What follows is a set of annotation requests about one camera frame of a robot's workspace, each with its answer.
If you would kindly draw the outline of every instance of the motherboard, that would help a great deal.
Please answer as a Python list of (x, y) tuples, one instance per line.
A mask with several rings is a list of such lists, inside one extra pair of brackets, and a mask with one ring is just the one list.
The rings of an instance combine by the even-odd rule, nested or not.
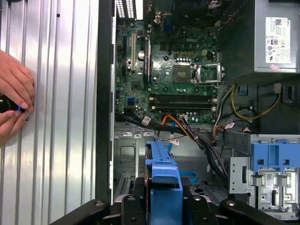
[(161, 122), (171, 114), (192, 124), (213, 124), (218, 95), (218, 43), (214, 28), (161, 22), (117, 26), (117, 113), (129, 108)]

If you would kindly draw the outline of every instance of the black plastic frame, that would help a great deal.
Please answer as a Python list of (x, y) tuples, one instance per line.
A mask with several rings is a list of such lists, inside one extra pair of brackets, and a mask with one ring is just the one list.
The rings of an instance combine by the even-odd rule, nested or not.
[(114, 0), (99, 0), (96, 115), (96, 198), (109, 201), (111, 42)]

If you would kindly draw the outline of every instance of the chip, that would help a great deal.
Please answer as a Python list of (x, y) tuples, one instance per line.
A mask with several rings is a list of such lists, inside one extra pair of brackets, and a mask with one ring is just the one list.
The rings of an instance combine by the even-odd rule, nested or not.
[(143, 30), (138, 30), (137, 35), (142, 36), (143, 35)]
[(135, 90), (140, 90), (141, 89), (141, 83), (138, 81), (132, 81), (131, 82), (131, 90), (135, 91)]
[(160, 42), (159, 43), (159, 50), (162, 52), (167, 51), (167, 43), (166, 42)]

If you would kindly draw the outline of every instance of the power supply label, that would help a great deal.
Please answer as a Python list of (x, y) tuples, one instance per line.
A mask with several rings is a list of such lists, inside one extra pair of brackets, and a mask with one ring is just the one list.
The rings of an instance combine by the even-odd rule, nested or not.
[(266, 63), (291, 63), (291, 21), (266, 17)]

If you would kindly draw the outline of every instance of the green circuit board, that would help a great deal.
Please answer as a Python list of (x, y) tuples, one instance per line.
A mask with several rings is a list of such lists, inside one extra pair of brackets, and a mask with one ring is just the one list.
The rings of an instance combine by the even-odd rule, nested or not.
[[(135, 71), (130, 70), (132, 54), (132, 34), (136, 39)], [(151, 78), (145, 85), (143, 53), (144, 38), (147, 36), (147, 25), (143, 22), (123, 22), (117, 26), (117, 94), (115, 109), (123, 113), (128, 107), (128, 99), (134, 99), (130, 105), (135, 113), (143, 118), (148, 116), (161, 122), (165, 111), (153, 110), (149, 97), (152, 95), (173, 96), (207, 96), (216, 98), (218, 90), (214, 86), (195, 86), (189, 79), (185, 80), (183, 68), (193, 64), (203, 64), (217, 61), (217, 36), (214, 29), (184, 27), (181, 30), (165, 32), (162, 26), (151, 29)], [(216, 79), (215, 68), (205, 68), (202, 71), (202, 81)], [(215, 110), (173, 110), (172, 114), (187, 115), (189, 123), (213, 124)]]

